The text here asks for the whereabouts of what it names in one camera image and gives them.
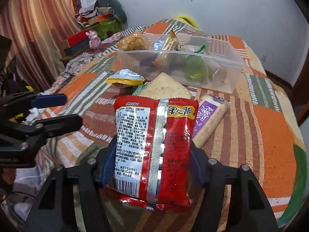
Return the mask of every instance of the pink stuffed toy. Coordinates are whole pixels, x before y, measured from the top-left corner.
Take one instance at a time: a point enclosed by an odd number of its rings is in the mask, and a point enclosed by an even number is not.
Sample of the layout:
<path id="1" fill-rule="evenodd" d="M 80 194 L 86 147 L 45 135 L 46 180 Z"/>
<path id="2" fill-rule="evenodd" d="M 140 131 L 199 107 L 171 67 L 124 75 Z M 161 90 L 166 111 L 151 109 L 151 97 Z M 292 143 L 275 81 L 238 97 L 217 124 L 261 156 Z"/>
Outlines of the pink stuffed toy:
<path id="1" fill-rule="evenodd" d="M 86 35 L 89 38 L 90 49 L 96 50 L 101 44 L 101 39 L 98 37 L 98 33 L 96 31 L 89 31 L 86 32 Z"/>

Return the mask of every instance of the silver seam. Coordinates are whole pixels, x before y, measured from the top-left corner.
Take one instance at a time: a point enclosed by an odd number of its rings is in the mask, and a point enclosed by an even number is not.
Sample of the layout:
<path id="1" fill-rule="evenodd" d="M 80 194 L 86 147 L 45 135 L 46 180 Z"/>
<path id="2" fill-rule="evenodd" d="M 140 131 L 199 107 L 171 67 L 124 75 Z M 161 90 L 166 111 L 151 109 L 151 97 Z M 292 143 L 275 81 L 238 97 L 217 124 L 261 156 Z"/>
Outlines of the silver seam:
<path id="1" fill-rule="evenodd" d="M 148 210 L 154 211 L 155 206 L 154 206 L 154 205 L 152 205 L 152 203 L 150 203 L 150 204 L 147 204 L 147 206 L 145 207 L 145 209 L 148 209 Z"/>
<path id="2" fill-rule="evenodd" d="M 168 99 L 159 101 L 154 124 L 154 133 L 151 146 L 151 158 L 148 170 L 147 182 L 147 201 L 155 203 L 158 201 L 157 193 L 159 192 L 161 182 L 161 168 L 163 162 L 165 124 L 167 120 Z"/>

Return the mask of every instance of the red snack bag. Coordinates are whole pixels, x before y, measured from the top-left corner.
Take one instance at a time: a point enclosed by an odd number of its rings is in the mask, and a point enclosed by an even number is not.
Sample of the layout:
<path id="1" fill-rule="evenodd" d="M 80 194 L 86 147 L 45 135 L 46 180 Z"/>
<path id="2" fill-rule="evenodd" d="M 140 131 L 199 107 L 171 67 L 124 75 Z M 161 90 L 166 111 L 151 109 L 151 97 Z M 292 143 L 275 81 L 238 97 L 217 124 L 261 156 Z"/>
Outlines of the red snack bag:
<path id="1" fill-rule="evenodd" d="M 197 109 L 197 101 L 182 98 L 117 98 L 110 187 L 119 200 L 148 209 L 190 205 L 187 165 Z"/>

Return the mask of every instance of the orange curtain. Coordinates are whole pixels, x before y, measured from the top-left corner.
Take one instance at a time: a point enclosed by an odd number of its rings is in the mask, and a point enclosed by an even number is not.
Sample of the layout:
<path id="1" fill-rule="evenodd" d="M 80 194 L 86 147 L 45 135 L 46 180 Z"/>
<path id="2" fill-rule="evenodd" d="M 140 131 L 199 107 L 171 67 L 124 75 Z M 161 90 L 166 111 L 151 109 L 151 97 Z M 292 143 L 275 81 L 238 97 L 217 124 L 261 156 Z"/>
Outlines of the orange curtain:
<path id="1" fill-rule="evenodd" d="M 35 90 L 46 90 L 64 65 L 60 44 L 80 31 L 72 0 L 10 0 L 0 14 L 0 34 L 12 39 L 9 58 Z"/>

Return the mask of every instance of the black clamp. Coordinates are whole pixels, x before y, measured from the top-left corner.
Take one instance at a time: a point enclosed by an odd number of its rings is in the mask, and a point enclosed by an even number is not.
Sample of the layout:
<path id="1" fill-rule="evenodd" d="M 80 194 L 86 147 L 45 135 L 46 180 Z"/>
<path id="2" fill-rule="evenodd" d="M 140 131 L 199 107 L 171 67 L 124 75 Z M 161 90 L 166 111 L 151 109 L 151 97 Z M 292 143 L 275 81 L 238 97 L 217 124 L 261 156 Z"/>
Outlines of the black clamp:
<path id="1" fill-rule="evenodd" d="M 75 132 L 82 126 L 77 114 L 42 119 L 34 125 L 10 121 L 10 118 L 32 107 L 64 105 L 64 94 L 39 96 L 31 91 L 0 98 L 0 168 L 30 168 L 46 139 Z"/>
<path id="2" fill-rule="evenodd" d="M 76 232 L 73 185 L 79 185 L 81 209 L 87 232 L 111 231 L 98 188 L 106 164 L 115 152 L 117 137 L 96 158 L 80 166 L 57 165 L 35 199 L 25 224 L 25 232 Z M 247 165 L 239 168 L 222 165 L 191 145 L 190 159 L 196 180 L 205 188 L 192 231 L 216 232 L 223 205 L 225 185 L 231 185 L 231 200 L 226 232 L 276 232 L 277 222 L 257 178 Z"/>

